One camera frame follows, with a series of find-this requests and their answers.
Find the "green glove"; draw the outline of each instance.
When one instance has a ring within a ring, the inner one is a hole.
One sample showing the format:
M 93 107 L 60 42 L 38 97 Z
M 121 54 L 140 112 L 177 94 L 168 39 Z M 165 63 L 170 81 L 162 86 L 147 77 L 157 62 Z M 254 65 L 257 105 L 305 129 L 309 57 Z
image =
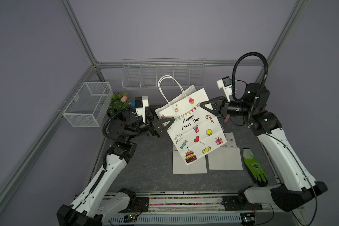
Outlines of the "green glove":
M 245 165 L 247 166 L 247 171 L 254 183 L 257 183 L 260 187 L 266 186 L 268 183 L 267 175 L 252 151 L 248 148 L 244 148 L 243 157 Z

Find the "bag handle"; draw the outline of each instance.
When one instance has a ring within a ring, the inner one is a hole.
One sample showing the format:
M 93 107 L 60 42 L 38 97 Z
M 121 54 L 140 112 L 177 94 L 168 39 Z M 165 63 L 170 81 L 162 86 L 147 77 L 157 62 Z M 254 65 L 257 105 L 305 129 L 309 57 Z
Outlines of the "bag handle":
M 168 103 L 170 106 L 171 106 L 170 102 L 169 102 L 169 101 L 167 100 L 167 98 L 164 96 L 164 94 L 163 94 L 163 92 L 162 92 L 162 89 L 161 89 L 161 82 L 162 82 L 164 79 L 173 79 L 173 80 L 177 83 L 177 85 L 180 87 L 180 89 L 181 89 L 181 91 L 182 91 L 182 94 L 183 94 L 185 97 L 187 97 L 186 94 L 185 94 L 185 91 L 183 90 L 183 88 L 181 87 L 181 85 L 176 81 L 175 78 L 173 78 L 173 77 L 170 76 L 170 75 L 164 75 L 164 76 L 162 76 L 162 77 L 158 80 L 158 88 L 159 88 L 159 91 L 161 92 L 162 96 L 166 99 L 167 103 Z

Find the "wire shelf rack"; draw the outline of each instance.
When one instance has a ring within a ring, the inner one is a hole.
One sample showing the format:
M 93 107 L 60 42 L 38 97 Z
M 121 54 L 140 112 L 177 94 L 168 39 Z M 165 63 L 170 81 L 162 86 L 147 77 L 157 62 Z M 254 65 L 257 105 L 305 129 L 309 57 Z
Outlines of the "wire shelf rack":
M 113 91 L 108 82 L 85 82 L 63 112 L 73 127 L 100 127 Z
M 122 85 L 125 89 L 153 89 L 158 87 L 158 80 L 164 75 L 174 77 L 182 87 L 194 85 L 196 88 L 206 86 L 205 60 L 172 61 L 123 61 Z M 162 88 L 177 87 L 169 79 L 163 80 Z

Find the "candy illustration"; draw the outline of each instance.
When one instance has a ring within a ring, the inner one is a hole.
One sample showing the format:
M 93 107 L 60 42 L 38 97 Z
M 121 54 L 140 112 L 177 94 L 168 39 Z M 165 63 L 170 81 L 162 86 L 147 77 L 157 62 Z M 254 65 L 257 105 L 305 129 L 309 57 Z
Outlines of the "candy illustration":
M 212 124 L 215 124 L 210 115 L 206 115 L 206 119 L 208 119 L 208 118 L 210 118 Z
M 211 148 L 210 148 L 210 147 L 206 147 L 205 149 L 203 149 L 203 150 L 202 150 L 202 153 L 205 154 L 205 153 L 208 152 L 208 151 L 211 151 Z
M 204 144 L 204 143 L 202 143 L 201 141 L 199 141 L 199 136 L 197 136 L 193 141 L 194 141 L 195 143 L 200 142 L 201 144 Z
M 196 133 L 198 133 L 199 132 L 199 124 L 197 123 L 196 126 L 193 129 L 196 131 Z
M 181 149 L 183 149 L 186 146 L 187 141 L 185 140 L 185 142 L 183 142 Z
M 207 133 L 207 135 L 211 136 L 212 135 L 212 130 L 208 129 L 208 130 L 206 130 L 206 133 Z

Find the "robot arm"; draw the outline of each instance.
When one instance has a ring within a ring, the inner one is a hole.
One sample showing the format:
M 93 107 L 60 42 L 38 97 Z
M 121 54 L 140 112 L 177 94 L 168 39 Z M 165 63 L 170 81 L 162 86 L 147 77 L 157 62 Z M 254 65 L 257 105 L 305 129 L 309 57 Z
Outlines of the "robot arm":
M 218 118 L 225 118 L 227 115 L 243 116 L 245 121 L 260 84 L 249 84 L 243 101 L 230 102 L 227 96 L 232 93 L 230 78 L 222 78 L 217 81 L 217 84 L 219 89 L 224 89 L 226 98 L 221 96 L 213 98 L 202 102 L 200 107 L 217 115 Z M 326 192 L 328 188 L 324 182 L 317 182 L 307 171 L 289 144 L 277 117 L 265 110 L 268 97 L 269 91 L 264 87 L 247 126 L 267 150 L 284 184 L 272 187 L 250 187 L 239 191 L 239 195 L 243 195 L 249 203 L 276 204 L 280 209 L 290 211 Z M 207 104 L 211 104 L 213 110 L 204 106 Z
M 114 179 L 131 160 L 137 144 L 130 142 L 131 139 L 151 133 L 153 136 L 162 136 L 174 122 L 174 118 L 156 119 L 150 110 L 145 114 L 148 107 L 148 97 L 136 97 L 136 110 L 127 108 L 136 113 L 137 124 L 129 126 L 128 123 L 115 119 L 115 115 L 106 122 L 103 133 L 114 140 L 111 147 L 103 155 L 103 165 L 93 177 L 84 191 L 71 203 L 70 206 L 62 205 L 57 212 L 60 226 L 101 226 L 121 210 L 132 210 L 136 195 L 131 190 L 122 188 L 117 195 L 101 203 L 105 193 L 112 185 Z

